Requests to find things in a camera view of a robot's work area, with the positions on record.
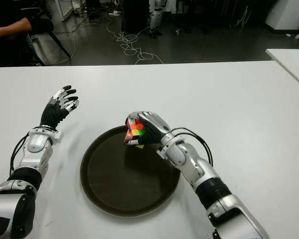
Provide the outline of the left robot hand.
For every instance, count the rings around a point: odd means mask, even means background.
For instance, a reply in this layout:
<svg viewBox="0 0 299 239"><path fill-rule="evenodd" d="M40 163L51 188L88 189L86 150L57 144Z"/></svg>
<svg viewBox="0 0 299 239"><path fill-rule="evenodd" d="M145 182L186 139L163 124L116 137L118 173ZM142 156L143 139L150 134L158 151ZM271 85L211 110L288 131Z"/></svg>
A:
<svg viewBox="0 0 299 239"><path fill-rule="evenodd" d="M39 125L56 129L58 124L78 107L79 98L71 96L74 93L76 89L71 85L58 90L44 108Z"/></svg>

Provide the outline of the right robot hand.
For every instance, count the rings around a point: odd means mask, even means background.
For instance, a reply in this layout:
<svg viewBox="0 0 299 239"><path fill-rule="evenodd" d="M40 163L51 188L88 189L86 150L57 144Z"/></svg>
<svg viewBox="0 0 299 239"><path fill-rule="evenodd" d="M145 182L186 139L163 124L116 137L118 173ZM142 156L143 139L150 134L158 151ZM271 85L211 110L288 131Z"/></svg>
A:
<svg viewBox="0 0 299 239"><path fill-rule="evenodd" d="M138 135L133 133L132 126L141 124L143 127L137 129ZM167 123L156 113L139 111L132 112L127 116L126 125L129 135L126 135L124 144L127 145L147 145L161 143L167 144L175 136Z"/></svg>

